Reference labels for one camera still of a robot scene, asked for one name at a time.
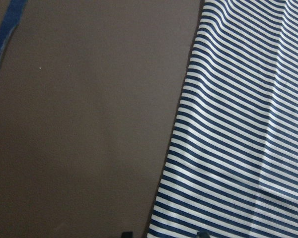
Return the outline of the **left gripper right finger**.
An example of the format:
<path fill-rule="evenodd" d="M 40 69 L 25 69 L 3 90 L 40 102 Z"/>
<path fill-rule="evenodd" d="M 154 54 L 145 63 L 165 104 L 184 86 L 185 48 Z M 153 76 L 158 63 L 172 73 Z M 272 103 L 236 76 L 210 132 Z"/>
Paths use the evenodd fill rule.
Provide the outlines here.
<path fill-rule="evenodd" d="M 206 231 L 197 232 L 196 238 L 209 238 L 209 233 Z"/>

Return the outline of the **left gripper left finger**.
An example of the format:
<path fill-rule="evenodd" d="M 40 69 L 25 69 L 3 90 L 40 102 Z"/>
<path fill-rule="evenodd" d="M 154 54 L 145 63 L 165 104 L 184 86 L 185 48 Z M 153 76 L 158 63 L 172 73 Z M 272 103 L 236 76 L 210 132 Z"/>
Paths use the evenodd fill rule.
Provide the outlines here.
<path fill-rule="evenodd" d="M 122 232 L 121 238 L 133 238 L 133 232 Z"/>

